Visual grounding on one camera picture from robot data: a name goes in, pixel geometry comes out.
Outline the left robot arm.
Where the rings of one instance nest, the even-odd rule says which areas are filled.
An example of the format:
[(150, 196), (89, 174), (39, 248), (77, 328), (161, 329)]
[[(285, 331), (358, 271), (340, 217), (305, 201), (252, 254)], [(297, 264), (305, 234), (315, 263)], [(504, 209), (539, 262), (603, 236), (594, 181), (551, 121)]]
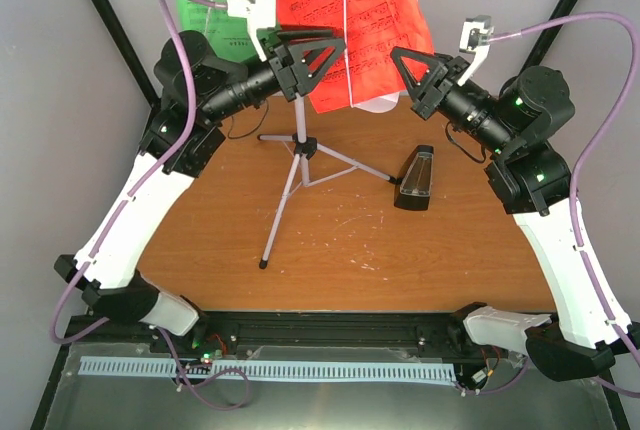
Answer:
[(54, 269), (100, 317), (161, 327), (193, 353), (208, 340), (200, 311), (142, 276), (140, 257), (224, 142), (222, 121), (276, 93), (289, 101), (311, 93), (346, 45), (329, 28), (296, 27), (261, 41), (263, 58), (232, 62), (198, 31), (179, 37), (182, 46), (167, 41), (154, 67), (161, 108), (148, 122), (122, 191), (91, 239), (59, 256)]

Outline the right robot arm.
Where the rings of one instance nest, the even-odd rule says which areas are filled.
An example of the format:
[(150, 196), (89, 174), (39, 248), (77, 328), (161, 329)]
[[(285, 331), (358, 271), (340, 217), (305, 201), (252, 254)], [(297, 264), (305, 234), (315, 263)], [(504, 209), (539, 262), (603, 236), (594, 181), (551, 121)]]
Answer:
[(395, 47), (391, 59), (422, 119), (442, 114), (483, 151), (488, 183), (525, 235), (550, 288), (555, 314), (500, 311), (482, 303), (456, 314), (452, 338), (527, 356), (549, 379), (597, 377), (639, 343), (639, 325), (616, 303), (595, 257), (586, 267), (588, 238), (573, 172), (549, 139), (575, 114), (562, 73), (533, 66), (509, 79), (497, 97), (466, 79), (462, 57)]

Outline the black metronome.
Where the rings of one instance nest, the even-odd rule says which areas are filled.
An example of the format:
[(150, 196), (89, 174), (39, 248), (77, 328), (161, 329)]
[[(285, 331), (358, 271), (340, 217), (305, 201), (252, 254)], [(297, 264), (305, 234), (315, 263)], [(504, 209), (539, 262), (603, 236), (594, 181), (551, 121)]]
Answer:
[(406, 211), (427, 211), (431, 199), (434, 147), (418, 145), (397, 177), (394, 206)]

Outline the red music sheet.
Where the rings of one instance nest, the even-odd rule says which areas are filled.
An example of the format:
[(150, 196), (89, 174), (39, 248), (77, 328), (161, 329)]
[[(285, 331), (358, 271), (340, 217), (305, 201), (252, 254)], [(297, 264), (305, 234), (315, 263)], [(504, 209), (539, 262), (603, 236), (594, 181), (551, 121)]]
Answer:
[(419, 0), (277, 0), (277, 19), (284, 27), (331, 27), (345, 40), (344, 55), (311, 93), (319, 113), (392, 110), (404, 89), (392, 49), (434, 50)]

